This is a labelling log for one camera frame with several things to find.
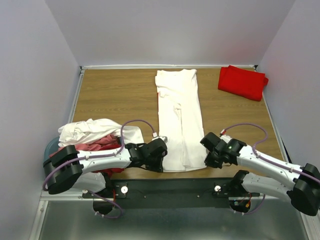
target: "folded white shirt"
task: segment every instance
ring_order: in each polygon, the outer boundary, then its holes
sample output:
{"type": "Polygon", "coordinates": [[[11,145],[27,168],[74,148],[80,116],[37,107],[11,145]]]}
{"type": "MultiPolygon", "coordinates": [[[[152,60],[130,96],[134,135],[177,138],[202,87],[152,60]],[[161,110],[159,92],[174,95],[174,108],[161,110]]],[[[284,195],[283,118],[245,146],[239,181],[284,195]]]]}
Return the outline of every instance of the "folded white shirt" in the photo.
{"type": "MultiPolygon", "coordinates": [[[[59,147],[75,144],[92,144],[95,141],[114,134],[120,137],[121,125],[107,118],[68,123],[58,129],[59,147]]],[[[123,128],[124,143],[141,144],[144,142],[141,130],[137,126],[123,128]]]]}
{"type": "Polygon", "coordinates": [[[168,138],[165,172],[184,172],[206,167],[207,152],[198,98],[197,70],[157,71],[159,135],[168,138]]]}

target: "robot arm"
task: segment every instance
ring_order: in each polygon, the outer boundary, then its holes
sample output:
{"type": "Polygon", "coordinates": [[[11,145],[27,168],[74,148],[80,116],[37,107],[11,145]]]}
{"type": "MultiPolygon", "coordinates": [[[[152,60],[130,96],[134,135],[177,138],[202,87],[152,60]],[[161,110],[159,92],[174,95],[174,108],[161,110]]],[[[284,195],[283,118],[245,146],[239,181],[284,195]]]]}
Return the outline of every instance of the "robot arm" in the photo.
{"type": "Polygon", "coordinates": [[[149,143],[128,143],[122,148],[104,151],[77,151],[69,145],[43,163],[49,194],[59,194],[70,188],[99,192],[106,187],[101,173],[111,168],[140,168],[163,172],[162,161],[167,155],[166,137],[156,137],[149,143]]]}
{"type": "Polygon", "coordinates": [[[217,195],[261,193],[290,201],[297,210],[307,215],[315,216],[318,213],[320,185],[305,176],[307,174],[320,180],[320,173],[315,166],[307,163],[302,167],[258,151],[256,156],[251,146],[227,135],[218,137],[210,132],[201,143],[209,151],[205,159],[209,167],[222,168],[223,163],[229,163],[248,167],[268,176],[240,170],[217,195]]]}

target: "metal floor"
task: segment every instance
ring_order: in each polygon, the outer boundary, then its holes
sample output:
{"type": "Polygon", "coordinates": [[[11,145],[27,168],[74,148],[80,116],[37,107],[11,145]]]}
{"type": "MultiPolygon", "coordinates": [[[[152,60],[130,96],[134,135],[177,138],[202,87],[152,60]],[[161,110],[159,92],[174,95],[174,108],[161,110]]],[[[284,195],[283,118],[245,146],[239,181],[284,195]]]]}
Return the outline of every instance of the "metal floor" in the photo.
{"type": "Polygon", "coordinates": [[[51,201],[41,240],[307,240],[290,204],[267,199],[242,216],[223,208],[129,209],[119,219],[95,216],[92,201],[51,201]]]}

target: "wooden table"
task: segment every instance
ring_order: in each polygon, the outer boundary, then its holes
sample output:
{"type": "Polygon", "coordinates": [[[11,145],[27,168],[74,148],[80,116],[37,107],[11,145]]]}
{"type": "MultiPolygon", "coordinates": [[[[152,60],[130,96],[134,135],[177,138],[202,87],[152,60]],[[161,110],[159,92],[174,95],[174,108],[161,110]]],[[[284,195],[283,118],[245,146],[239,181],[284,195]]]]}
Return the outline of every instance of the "wooden table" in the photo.
{"type": "MultiPolygon", "coordinates": [[[[74,122],[87,119],[112,119],[119,124],[132,119],[144,119],[159,130],[157,89],[155,76],[157,69],[102,69],[85,70],[74,122]]],[[[222,129],[237,123],[251,122],[264,127],[269,139],[257,149],[278,159],[283,159],[264,101],[252,101],[244,97],[218,90],[220,68],[197,69],[198,95],[202,112],[204,134],[218,134],[222,129]]],[[[144,123],[139,126],[144,141],[152,139],[151,129],[144,123]]],[[[228,135],[252,145],[264,137],[264,133],[252,126],[239,126],[228,130],[228,135]]],[[[222,169],[207,167],[189,172],[156,173],[139,168],[128,168],[114,174],[114,179],[149,178],[209,178],[233,177],[245,167],[229,166],[222,169]]]]}

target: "red cloth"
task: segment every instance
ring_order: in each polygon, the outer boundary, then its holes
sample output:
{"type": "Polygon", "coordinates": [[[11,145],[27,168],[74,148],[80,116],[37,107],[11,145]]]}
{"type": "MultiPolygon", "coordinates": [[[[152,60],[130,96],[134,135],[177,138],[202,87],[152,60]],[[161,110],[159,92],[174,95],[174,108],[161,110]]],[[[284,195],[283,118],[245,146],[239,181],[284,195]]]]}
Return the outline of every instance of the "red cloth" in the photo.
{"type": "Polygon", "coordinates": [[[268,81],[264,73],[230,65],[221,68],[218,89],[259,102],[268,81]]]}
{"type": "MultiPolygon", "coordinates": [[[[117,138],[114,137],[112,134],[109,134],[93,143],[86,144],[86,143],[79,143],[75,145],[75,149],[77,151],[102,151],[102,150],[111,150],[111,149],[117,149],[120,148],[121,145],[117,142],[117,138]]],[[[113,173],[121,173],[124,169],[123,168],[108,168],[108,169],[102,169],[99,171],[95,171],[94,173],[107,173],[109,175],[109,178],[111,178],[113,173]]]]}

